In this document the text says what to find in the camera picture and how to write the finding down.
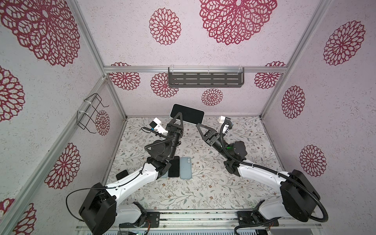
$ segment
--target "floral tabletop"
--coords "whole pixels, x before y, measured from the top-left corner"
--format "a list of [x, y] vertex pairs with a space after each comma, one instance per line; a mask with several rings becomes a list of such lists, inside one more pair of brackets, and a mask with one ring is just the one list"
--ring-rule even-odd
[[[171, 120], [159, 118], [162, 126]], [[141, 127], [149, 127], [153, 118], [129, 118], [120, 142], [108, 182], [116, 181], [116, 174], [129, 173], [142, 167], [149, 154], [144, 146], [157, 140], [154, 134]], [[225, 136], [228, 143], [243, 141], [247, 159], [281, 171], [281, 166], [258, 117], [232, 117], [233, 128]], [[216, 117], [204, 118], [203, 125], [219, 129]], [[227, 172], [225, 161], [214, 148], [202, 139], [195, 125], [184, 123], [184, 134], [176, 156], [191, 157], [192, 178], [160, 178], [128, 197], [122, 204], [140, 202], [145, 209], [247, 209], [262, 199], [279, 197], [279, 192], [257, 181]]]

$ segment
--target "gray hanging shelf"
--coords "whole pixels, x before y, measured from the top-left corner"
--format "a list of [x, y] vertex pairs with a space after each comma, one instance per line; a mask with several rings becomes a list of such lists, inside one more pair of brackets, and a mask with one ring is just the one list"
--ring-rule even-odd
[[168, 85], [172, 88], [241, 87], [244, 68], [238, 73], [174, 73], [168, 68]]

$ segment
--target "red floral pattern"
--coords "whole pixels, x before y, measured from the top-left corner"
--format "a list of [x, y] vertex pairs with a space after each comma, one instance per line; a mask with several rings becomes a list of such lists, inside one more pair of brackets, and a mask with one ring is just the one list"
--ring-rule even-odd
[[0, 122], [17, 116], [25, 103], [22, 85], [0, 66]]
[[349, 21], [330, 35], [324, 48], [324, 60], [329, 65], [348, 61], [359, 50], [364, 41], [364, 25], [360, 21]]
[[213, 106], [219, 104], [219, 102], [222, 101], [222, 98], [222, 91], [219, 89], [210, 88], [204, 91], [201, 96], [201, 101], [208, 106]]
[[[130, 66], [126, 63], [116, 62], [112, 66]], [[124, 90], [133, 90], [140, 85], [138, 73], [109, 73], [111, 81]]]
[[292, 86], [283, 95], [282, 110], [286, 117], [296, 118], [303, 111], [305, 97], [303, 90]]
[[320, 176], [326, 170], [326, 158], [317, 146], [307, 145], [300, 152], [300, 164], [311, 176]]
[[150, 86], [155, 94], [164, 98], [174, 96], [179, 91], [179, 88], [169, 87], [167, 73], [158, 73], [154, 75], [150, 81]]
[[73, 143], [68, 143], [44, 182], [49, 188], [62, 189], [68, 186], [80, 169], [80, 153]]
[[[280, 61], [273, 61], [272, 63], [266, 64], [266, 66], [285, 66], [286, 64]], [[257, 73], [255, 76], [255, 84], [257, 87], [262, 89], [268, 89], [273, 87], [280, 73]]]
[[80, 34], [64, 0], [0, 0], [0, 16], [38, 59], [65, 66], [78, 56]]
[[218, 43], [249, 40], [269, 21], [277, 0], [200, 0], [200, 16], [209, 37]]
[[162, 45], [176, 42], [180, 36], [179, 18], [174, 12], [166, 8], [159, 8], [149, 20], [150, 33]]
[[13, 232], [14, 235], [30, 235], [34, 231], [34, 225], [36, 222], [36, 209], [34, 209], [34, 203], [30, 203], [27, 211], [21, 217], [21, 220], [15, 226]]
[[0, 219], [4, 216], [5, 212], [8, 210], [8, 208], [11, 206], [11, 204], [14, 202], [14, 199], [7, 198], [4, 201], [0, 202]]
[[110, 118], [106, 111], [101, 110], [95, 118], [95, 127], [100, 135], [106, 135], [110, 129]]

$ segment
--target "floral tablecloth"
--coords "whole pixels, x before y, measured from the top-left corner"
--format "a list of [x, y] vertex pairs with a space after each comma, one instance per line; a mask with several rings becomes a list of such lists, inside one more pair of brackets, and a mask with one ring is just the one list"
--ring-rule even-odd
[[[159, 118], [162, 125], [171, 120]], [[143, 132], [153, 118], [129, 118], [120, 142], [108, 182], [116, 181], [116, 174], [129, 173], [142, 167], [149, 156], [144, 146], [157, 140], [154, 134]], [[245, 143], [247, 159], [281, 171], [281, 166], [258, 117], [232, 117], [233, 128], [225, 136], [228, 143], [241, 140]], [[217, 118], [204, 118], [203, 125], [219, 129]], [[176, 156], [191, 157], [192, 179], [164, 178], [149, 183], [122, 204], [140, 202], [145, 209], [247, 209], [262, 199], [279, 197], [279, 192], [257, 181], [238, 177], [227, 172], [225, 160], [208, 146], [195, 125], [184, 123], [184, 134]]]

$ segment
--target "black smartphone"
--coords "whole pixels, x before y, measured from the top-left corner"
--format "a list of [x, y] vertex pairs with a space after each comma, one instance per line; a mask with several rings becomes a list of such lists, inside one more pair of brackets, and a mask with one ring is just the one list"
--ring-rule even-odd
[[170, 117], [174, 118], [178, 112], [181, 112], [183, 114], [183, 121], [194, 125], [197, 125], [197, 123], [202, 123], [205, 114], [204, 111], [198, 109], [174, 104], [170, 113]]
[[175, 156], [174, 159], [170, 160], [171, 167], [168, 170], [169, 177], [179, 177], [180, 176], [180, 157]]

